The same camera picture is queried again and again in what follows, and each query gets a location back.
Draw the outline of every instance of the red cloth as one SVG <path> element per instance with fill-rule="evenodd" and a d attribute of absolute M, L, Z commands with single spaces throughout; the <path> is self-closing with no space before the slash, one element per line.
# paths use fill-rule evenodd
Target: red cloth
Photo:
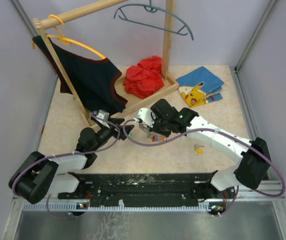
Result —
<path fill-rule="evenodd" d="M 159 56 L 143 59 L 137 66 L 129 67 L 123 83 L 126 92 L 135 94 L 140 99 L 153 95 L 164 87 L 161 68 L 162 58 Z"/>

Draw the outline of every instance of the wooden clothes rack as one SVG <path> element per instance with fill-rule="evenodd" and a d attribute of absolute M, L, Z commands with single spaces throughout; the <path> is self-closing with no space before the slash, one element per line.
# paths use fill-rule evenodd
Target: wooden clothes rack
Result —
<path fill-rule="evenodd" d="M 87 16 L 89 14 L 98 12 L 100 10 L 109 8 L 111 6 L 126 2 L 127 0 L 100 0 L 95 3 L 76 8 L 74 10 L 59 14 L 58 17 L 64 22 L 70 22 L 72 20 Z M 166 0 L 166 10 L 169 12 L 174 13 L 175 12 L 175 2 L 176 0 Z M 70 88 L 72 94 L 74 95 L 75 101 L 77 103 L 77 106 L 79 107 L 81 114 L 85 121 L 89 124 L 89 126 L 93 127 L 96 123 L 91 119 L 90 111 L 87 110 L 84 105 L 82 104 L 71 80 L 69 79 L 61 61 L 59 60 L 57 53 L 54 50 L 54 47 L 49 40 L 45 30 L 50 29 L 53 27 L 56 27 L 61 24 L 61 22 L 53 17 L 49 17 L 47 19 L 39 21 L 38 18 L 35 18 L 34 24 L 36 26 L 36 29 L 38 30 L 40 36 L 42 37 L 48 51 L 52 55 L 52 58 L 54 59 L 56 65 L 58 66 L 60 72 L 62 73 L 63 77 L 66 80 L 66 83 L 68 87 Z M 173 29 L 173 22 L 174 17 L 171 15 L 166 14 L 165 15 L 165 21 L 164 21 L 164 28 L 172 30 Z M 123 86 L 123 82 L 125 80 L 125 75 L 122 75 L 115 83 L 115 89 L 116 92 L 124 97 L 128 103 L 126 104 L 126 108 L 123 110 L 123 112 L 118 112 L 112 117 L 119 117 L 122 118 L 124 116 L 127 116 L 128 114 L 148 105 L 156 100 L 164 97 L 165 95 L 175 91 L 178 89 L 178 83 L 173 78 L 173 76 L 168 72 L 168 65 L 169 65 L 169 57 L 170 57 L 170 49 L 171 49 L 171 42 L 172 42 L 172 33 L 171 32 L 164 32 L 164 38 L 163 38 L 163 55 L 162 55 L 162 77 L 164 81 L 164 87 L 159 90 L 158 92 L 154 93 L 153 95 L 145 98 L 140 99 L 136 97 L 133 94 L 128 94 L 125 92 L 125 88 Z"/>

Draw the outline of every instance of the wooden rod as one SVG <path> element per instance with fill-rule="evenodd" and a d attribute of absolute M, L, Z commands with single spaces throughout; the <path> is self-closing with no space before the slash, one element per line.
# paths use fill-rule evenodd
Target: wooden rod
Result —
<path fill-rule="evenodd" d="M 100 10 L 109 8 L 111 6 L 121 4 L 123 2 L 126 2 L 127 0 L 100 0 L 97 2 L 94 2 L 92 4 L 88 4 L 86 6 L 82 6 L 79 8 L 76 8 L 71 11 L 67 11 L 65 13 L 59 14 L 58 17 L 64 22 L 67 23 L 69 21 L 81 18 L 83 16 L 86 16 L 88 14 L 92 14 L 95 12 L 98 12 Z M 40 21 L 43 30 L 50 29 L 52 27 L 58 26 L 61 23 L 53 17 L 49 17 L 47 19 Z"/>
<path fill-rule="evenodd" d="M 79 107 L 79 109 L 81 111 L 81 114 L 82 114 L 83 118 L 89 123 L 89 125 L 94 125 L 95 122 L 90 119 L 90 115 L 88 115 L 88 113 L 86 112 L 86 109 L 85 109 L 84 105 L 82 104 L 82 102 L 81 102 L 81 100 L 80 100 L 80 98 L 79 98 L 79 96 L 78 96 L 78 94 L 77 94 L 77 92 L 76 92 L 76 90 L 75 90 L 71 80 L 69 79 L 69 77 L 68 77 L 68 75 L 67 75 L 67 73 L 66 73 L 66 71 L 65 71 L 65 69 L 64 69 L 64 67 L 63 67 L 63 65 L 61 63 L 61 61 L 59 60 L 59 57 L 57 56 L 57 53 L 56 53 L 56 51 L 55 51 L 51 41 L 47 37 L 47 34 L 46 34 L 45 30 L 42 28 L 38 18 L 33 19 L 33 21 L 34 21 L 36 29 L 38 30 L 39 34 L 41 35 L 41 37 L 42 37 L 42 39 L 43 39 L 43 41 L 44 41 L 44 43 L 45 43 L 49 53 L 52 55 L 52 57 L 53 57 L 56 65 L 57 65 L 59 71 L 62 73 L 62 75 L 63 75 L 63 77 L 64 77 L 64 79 L 65 79 L 65 81 L 66 81 L 66 83 L 67 83 L 67 85 L 69 87 L 69 89 L 71 90 L 72 94 L 74 95 L 75 101 L 76 101 L 76 103 L 77 103 L 77 105 L 78 105 L 78 107 Z"/>
<path fill-rule="evenodd" d="M 175 4 L 176 0 L 166 0 L 166 10 L 169 12 L 175 12 Z M 174 25 L 174 17 L 165 14 L 165 23 L 164 28 L 173 30 Z M 172 33 L 165 31 L 163 37 L 163 59 L 162 59 L 162 75 L 165 79 L 167 79 L 168 74 L 168 66 L 169 66 L 169 57 L 171 54 L 171 44 L 172 44 Z"/>

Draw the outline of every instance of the yellow object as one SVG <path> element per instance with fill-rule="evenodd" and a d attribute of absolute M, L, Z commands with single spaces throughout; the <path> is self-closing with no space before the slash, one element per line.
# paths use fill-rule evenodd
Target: yellow object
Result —
<path fill-rule="evenodd" d="M 58 21 L 61 22 L 61 24 L 64 26 L 64 22 L 56 15 L 49 15 L 48 16 L 49 18 L 56 18 Z M 58 27 L 54 27 L 59 33 L 60 33 L 60 36 L 57 36 L 57 35 L 51 35 L 51 34 L 48 34 L 47 37 L 49 38 L 56 38 L 60 43 L 62 44 L 65 44 L 65 45 L 70 45 L 71 43 L 74 43 L 74 44 L 77 44 L 83 48 L 86 48 L 88 49 L 89 51 L 95 53 L 96 55 L 100 56 L 102 59 L 105 59 L 106 57 L 104 55 L 102 55 L 100 52 L 96 51 L 95 49 L 91 48 L 90 46 L 87 46 L 79 41 L 76 41 L 76 40 L 73 40 L 73 39 L 70 39 L 70 38 L 67 38 L 67 37 L 64 37 L 62 31 L 58 28 Z"/>
<path fill-rule="evenodd" d="M 181 95 L 187 105 L 192 108 L 206 103 L 206 93 L 201 90 L 204 82 L 201 82 L 199 85 L 195 86 L 188 94 L 182 92 Z"/>
<path fill-rule="evenodd" d="M 203 150 L 200 148 L 194 148 L 194 150 L 198 153 L 198 154 L 203 154 Z"/>

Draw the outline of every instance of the beige table surface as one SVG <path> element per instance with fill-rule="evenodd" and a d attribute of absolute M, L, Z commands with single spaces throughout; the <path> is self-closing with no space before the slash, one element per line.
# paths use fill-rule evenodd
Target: beige table surface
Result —
<path fill-rule="evenodd" d="M 198 65 L 170 66 L 175 78 L 198 68 Z M 244 118 L 235 91 L 228 65 L 206 65 L 212 73 L 224 81 L 221 92 L 223 100 L 193 108 L 202 117 L 235 135 L 248 138 Z M 60 93 L 57 84 L 39 151 L 45 155 L 72 152 L 76 148 L 80 131 L 86 127 L 73 96 Z M 165 97 L 178 111 L 187 104 L 175 91 Z M 136 115 L 132 113 L 125 119 Z M 142 143 L 153 143 L 138 126 L 132 130 L 132 138 Z M 204 145 L 203 154 L 194 151 L 193 145 Z M 233 165 L 233 161 L 222 153 L 189 137 L 181 137 L 157 147 L 135 145 L 129 140 L 119 140 L 112 148 L 97 153 L 94 164 L 78 173 L 203 173 L 221 170 Z"/>

